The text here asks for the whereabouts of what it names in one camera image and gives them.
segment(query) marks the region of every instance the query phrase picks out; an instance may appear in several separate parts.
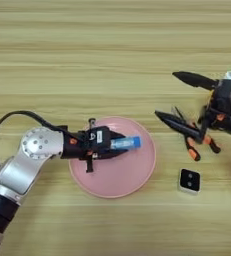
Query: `orange clip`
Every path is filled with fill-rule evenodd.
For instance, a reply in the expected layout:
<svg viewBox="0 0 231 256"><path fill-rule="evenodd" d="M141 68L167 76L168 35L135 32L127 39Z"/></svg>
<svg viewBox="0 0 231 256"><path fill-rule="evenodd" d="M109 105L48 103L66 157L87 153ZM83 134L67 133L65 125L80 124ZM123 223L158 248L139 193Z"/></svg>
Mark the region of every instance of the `orange clip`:
<svg viewBox="0 0 231 256"><path fill-rule="evenodd" d="M223 121L224 118L225 118L225 114L219 114L219 115L216 116L216 119L217 119L218 121L220 121L220 122Z"/></svg>
<svg viewBox="0 0 231 256"><path fill-rule="evenodd" d="M189 149L189 154L194 160L197 158L197 153L193 149Z"/></svg>
<svg viewBox="0 0 231 256"><path fill-rule="evenodd" d="M70 139L70 144L72 145L76 145L78 143L78 141L74 138Z"/></svg>

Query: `blue object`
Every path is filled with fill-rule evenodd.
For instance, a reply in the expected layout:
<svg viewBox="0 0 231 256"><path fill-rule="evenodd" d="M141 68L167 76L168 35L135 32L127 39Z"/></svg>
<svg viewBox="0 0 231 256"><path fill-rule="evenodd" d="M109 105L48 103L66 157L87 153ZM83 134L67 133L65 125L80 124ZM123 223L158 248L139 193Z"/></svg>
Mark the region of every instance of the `blue object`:
<svg viewBox="0 0 231 256"><path fill-rule="evenodd" d="M141 139L139 136L126 137L111 140L111 149L136 149L141 147Z"/></svg>

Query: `small black device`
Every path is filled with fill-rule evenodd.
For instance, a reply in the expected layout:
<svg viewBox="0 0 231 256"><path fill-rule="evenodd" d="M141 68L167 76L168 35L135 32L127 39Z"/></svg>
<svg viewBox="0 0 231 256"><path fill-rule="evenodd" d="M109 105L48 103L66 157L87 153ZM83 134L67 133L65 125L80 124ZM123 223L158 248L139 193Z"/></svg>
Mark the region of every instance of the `small black device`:
<svg viewBox="0 0 231 256"><path fill-rule="evenodd" d="M200 191L200 174L182 169L180 172L179 188L185 192L198 193Z"/></svg>

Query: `wood grain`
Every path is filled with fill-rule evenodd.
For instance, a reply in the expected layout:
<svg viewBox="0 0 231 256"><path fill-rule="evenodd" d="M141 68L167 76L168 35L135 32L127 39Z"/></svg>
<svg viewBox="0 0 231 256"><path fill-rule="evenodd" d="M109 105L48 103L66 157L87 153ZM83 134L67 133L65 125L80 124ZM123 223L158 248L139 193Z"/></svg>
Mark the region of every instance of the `wood grain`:
<svg viewBox="0 0 231 256"><path fill-rule="evenodd" d="M92 116L130 117L158 149L148 183L118 200L86 194L66 161L47 163L0 255L231 256L231 137L214 133L223 152L200 146L196 164L153 114L177 105L197 118L208 93L177 81L177 70L231 70L231 1L0 0L0 117L29 109L74 131ZM2 160L34 125L6 122ZM181 168L201 173L198 196L177 190Z"/></svg>

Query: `silver robot arm segment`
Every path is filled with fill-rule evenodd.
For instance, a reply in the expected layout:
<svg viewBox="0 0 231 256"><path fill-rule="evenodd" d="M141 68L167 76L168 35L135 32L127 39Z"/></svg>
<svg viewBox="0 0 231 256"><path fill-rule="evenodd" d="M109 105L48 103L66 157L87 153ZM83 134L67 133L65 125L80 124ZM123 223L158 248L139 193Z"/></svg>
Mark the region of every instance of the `silver robot arm segment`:
<svg viewBox="0 0 231 256"><path fill-rule="evenodd" d="M17 154L0 166L0 243L3 233L36 182L42 165L61 155L64 135L46 127L34 128L22 138Z"/></svg>

